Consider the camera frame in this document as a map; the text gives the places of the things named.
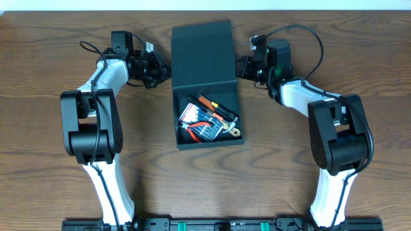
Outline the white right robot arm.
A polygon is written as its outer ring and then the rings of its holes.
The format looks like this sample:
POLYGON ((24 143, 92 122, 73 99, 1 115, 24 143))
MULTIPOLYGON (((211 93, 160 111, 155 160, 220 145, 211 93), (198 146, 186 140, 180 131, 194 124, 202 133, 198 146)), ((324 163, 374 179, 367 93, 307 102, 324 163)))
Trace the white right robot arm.
POLYGON ((317 192, 308 217, 290 219, 296 230, 348 230, 345 205, 360 171, 372 159, 372 135, 362 101, 309 84, 293 73, 287 40, 250 39, 254 56, 242 59, 238 77, 265 85, 268 95, 308 118, 310 146, 319 167, 317 192))

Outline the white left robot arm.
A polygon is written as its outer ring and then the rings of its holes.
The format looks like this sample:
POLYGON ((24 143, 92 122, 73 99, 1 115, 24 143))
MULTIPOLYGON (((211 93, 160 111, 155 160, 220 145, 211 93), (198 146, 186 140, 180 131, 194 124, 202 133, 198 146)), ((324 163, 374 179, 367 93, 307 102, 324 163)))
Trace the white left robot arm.
POLYGON ((123 85, 152 89, 171 78, 165 64, 149 42, 134 49, 136 35, 112 31, 111 46, 99 50, 90 42, 80 46, 97 53, 96 70, 81 87, 60 95, 64 147, 90 176, 103 216, 97 220, 67 219, 62 230, 142 230, 120 165, 123 130, 116 96, 123 85))

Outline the black gift box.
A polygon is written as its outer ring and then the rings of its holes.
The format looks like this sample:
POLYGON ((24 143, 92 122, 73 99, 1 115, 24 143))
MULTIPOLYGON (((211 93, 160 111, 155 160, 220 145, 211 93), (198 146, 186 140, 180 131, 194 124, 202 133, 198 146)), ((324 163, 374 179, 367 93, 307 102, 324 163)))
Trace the black gift box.
POLYGON ((176 147, 179 150, 213 148, 243 144, 240 135, 219 134, 214 142, 195 142, 180 127, 179 117, 189 104, 188 96, 205 96, 238 116, 241 110, 232 26, 230 21, 216 21, 174 27, 171 37, 171 83, 176 147))

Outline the blue precision screwdriver set case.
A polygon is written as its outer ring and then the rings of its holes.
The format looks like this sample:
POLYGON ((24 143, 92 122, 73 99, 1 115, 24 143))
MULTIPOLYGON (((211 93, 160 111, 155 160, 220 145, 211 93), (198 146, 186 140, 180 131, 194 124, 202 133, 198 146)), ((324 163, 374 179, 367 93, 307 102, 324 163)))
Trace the blue precision screwdriver set case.
POLYGON ((223 124, 196 104, 188 103, 179 117, 180 127, 195 142, 214 142, 223 130, 223 124))

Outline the orange scraper wooden handle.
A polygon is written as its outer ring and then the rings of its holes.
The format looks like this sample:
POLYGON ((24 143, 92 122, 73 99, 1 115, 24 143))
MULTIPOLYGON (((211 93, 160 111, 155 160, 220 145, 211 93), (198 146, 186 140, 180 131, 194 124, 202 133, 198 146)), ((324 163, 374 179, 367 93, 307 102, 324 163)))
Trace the orange scraper wooden handle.
POLYGON ((218 120, 223 124, 223 132, 230 133, 234 137, 239 137, 241 135, 240 130, 236 127, 236 122, 238 121, 228 121, 224 119, 222 116, 218 115, 216 112, 213 112, 213 115, 218 118, 218 120))

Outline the red handled cutting pliers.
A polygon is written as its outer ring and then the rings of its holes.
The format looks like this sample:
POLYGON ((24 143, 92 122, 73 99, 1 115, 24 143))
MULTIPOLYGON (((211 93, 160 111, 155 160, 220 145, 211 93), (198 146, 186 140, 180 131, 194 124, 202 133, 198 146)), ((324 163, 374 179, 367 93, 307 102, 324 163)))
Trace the red handled cutting pliers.
POLYGON ((196 123, 181 122, 180 127, 188 132, 195 142, 214 141, 213 126, 209 122, 200 121, 196 123))

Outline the black handled claw hammer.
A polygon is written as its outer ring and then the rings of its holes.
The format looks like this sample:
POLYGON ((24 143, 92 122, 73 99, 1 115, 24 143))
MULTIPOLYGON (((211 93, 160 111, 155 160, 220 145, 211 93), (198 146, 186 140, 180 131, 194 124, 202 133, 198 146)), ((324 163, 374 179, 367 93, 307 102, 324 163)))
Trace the black handled claw hammer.
POLYGON ((205 110, 210 116, 213 116, 215 118, 217 118, 215 115, 213 115, 212 111, 210 111, 209 109, 207 109, 203 104, 201 104, 201 102, 199 102, 198 97, 194 97, 191 95, 187 96, 187 100, 193 104, 196 104, 198 107, 200 107, 202 110, 205 110))

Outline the black handled screwdriver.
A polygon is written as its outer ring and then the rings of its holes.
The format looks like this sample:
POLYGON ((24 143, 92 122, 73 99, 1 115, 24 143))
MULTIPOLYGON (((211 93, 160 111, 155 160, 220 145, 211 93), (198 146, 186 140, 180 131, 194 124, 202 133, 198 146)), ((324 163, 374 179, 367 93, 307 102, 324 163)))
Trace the black handled screwdriver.
POLYGON ((228 121, 237 121, 238 116, 232 112, 231 110, 227 109, 221 104, 218 104, 214 101, 211 101, 210 99, 206 98, 203 95, 200 95, 198 97, 198 100, 203 103, 208 109, 212 110, 213 112, 216 112, 218 115, 222 116, 224 119, 228 121))

